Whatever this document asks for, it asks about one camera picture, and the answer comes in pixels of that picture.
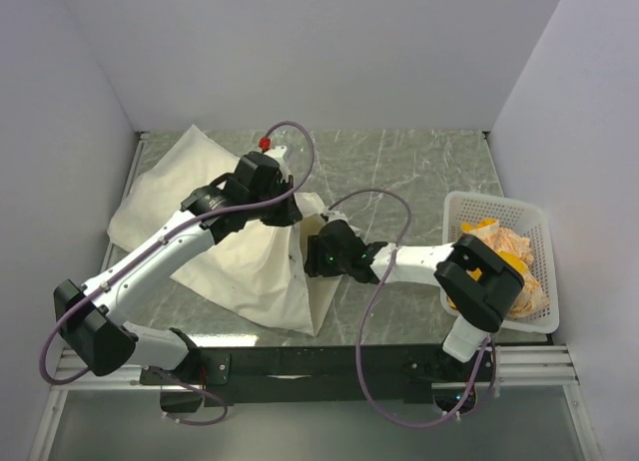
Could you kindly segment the cream satin pillowcase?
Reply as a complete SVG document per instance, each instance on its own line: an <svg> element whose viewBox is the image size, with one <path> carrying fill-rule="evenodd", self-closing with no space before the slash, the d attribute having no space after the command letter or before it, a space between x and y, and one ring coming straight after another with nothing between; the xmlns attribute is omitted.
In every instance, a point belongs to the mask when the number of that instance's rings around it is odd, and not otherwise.
<svg viewBox="0 0 639 461"><path fill-rule="evenodd" d="M132 251L158 231L194 189L232 171L238 158L197 127L189 128L156 165L138 176L111 218L110 241ZM324 222L316 193L299 192L302 221L287 228L258 221L196 256L173 280L208 301L259 325L319 333L337 290L336 277L304 272L307 240Z"/></svg>

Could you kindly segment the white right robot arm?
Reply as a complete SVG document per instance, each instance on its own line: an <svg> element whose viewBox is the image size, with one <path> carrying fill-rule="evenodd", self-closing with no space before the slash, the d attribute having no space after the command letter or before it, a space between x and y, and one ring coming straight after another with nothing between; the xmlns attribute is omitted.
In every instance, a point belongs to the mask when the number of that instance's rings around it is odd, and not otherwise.
<svg viewBox="0 0 639 461"><path fill-rule="evenodd" d="M525 285L523 275L475 235L436 246L366 243L342 220L309 237L305 273L439 287L458 311L437 358L439 371L451 380L472 369L475 351L500 329Z"/></svg>

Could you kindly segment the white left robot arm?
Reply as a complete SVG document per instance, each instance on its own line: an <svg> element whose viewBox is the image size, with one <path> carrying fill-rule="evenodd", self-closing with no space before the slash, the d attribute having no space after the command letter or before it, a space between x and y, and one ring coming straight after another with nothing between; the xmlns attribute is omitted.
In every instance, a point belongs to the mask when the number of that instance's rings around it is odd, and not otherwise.
<svg viewBox="0 0 639 461"><path fill-rule="evenodd" d="M194 189L121 261L82 284L64 280L54 289L57 331L88 371L105 376L136 362L164 368L179 383L197 376L200 359L187 335L139 326L131 317L158 285L249 222L287 227L301 220L286 157L284 146L240 157L232 172Z"/></svg>

